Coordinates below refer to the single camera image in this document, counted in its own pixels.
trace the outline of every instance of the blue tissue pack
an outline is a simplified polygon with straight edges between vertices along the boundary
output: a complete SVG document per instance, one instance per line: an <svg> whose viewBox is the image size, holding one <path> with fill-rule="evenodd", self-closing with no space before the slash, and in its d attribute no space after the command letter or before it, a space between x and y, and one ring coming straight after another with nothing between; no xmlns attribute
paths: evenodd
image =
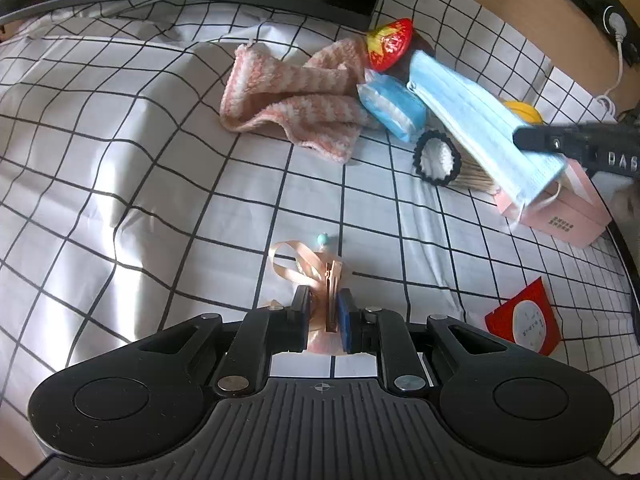
<svg viewBox="0 0 640 480"><path fill-rule="evenodd" d="M395 77L367 71L367 79L358 85L362 105L398 139L415 142L427 122L424 103Z"/></svg>

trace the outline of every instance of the power cord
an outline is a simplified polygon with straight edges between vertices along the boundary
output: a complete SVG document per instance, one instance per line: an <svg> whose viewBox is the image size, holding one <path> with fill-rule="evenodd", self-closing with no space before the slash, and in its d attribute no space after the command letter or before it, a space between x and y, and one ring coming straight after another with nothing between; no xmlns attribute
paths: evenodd
<svg viewBox="0 0 640 480"><path fill-rule="evenodd" d="M623 71L623 58L622 58L622 42L626 37L626 23L625 20L617 12L612 12L609 16L609 25L616 34L616 43L618 44L618 79L616 84L607 89L604 94L596 97L596 101L600 102L613 117L616 116L616 105L609 97L609 93L616 89L622 81Z"/></svg>

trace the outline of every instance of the face mask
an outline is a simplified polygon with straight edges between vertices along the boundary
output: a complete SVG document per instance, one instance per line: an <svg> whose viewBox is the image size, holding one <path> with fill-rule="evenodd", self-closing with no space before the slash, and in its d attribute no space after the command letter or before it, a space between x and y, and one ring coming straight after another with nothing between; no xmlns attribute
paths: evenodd
<svg viewBox="0 0 640 480"><path fill-rule="evenodd" d="M522 210L564 170L562 156L521 152L513 132L527 126L480 85L414 53L407 88L438 116L450 133Z"/></svg>

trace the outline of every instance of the bedsheet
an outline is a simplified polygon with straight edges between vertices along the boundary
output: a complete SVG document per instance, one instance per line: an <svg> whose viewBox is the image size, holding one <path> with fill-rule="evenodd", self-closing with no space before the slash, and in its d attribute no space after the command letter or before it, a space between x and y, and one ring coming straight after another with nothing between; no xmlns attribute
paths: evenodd
<svg viewBox="0 0 640 480"><path fill-rule="evenodd" d="M473 0L380 0L437 59L548 123L610 120L519 32ZM492 197L436 188L412 146L366 132L345 166L277 129L233 134L218 106L238 44L302 63L355 32L308 16L199 0L62 9L0 45L0 455L42 454L25 413L66 366L203 312L225 321L293 288L273 242L327 233L360 306L407 320L484 316L542 277L562 332L552 357L610 391L609 463L640 431L634 300L608 234L578 250L518 226ZM274 357L272 375L375 375L368 355Z"/></svg>

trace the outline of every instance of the pink striped towel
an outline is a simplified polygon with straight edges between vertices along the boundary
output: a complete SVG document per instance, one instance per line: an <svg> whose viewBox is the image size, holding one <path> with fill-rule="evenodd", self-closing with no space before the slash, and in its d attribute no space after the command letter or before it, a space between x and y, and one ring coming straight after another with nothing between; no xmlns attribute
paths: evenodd
<svg viewBox="0 0 640 480"><path fill-rule="evenodd" d="M337 41L303 66L241 45L220 103L220 121L233 132L279 124L293 144L345 164L361 130L382 127L356 97L367 65L361 38Z"/></svg>

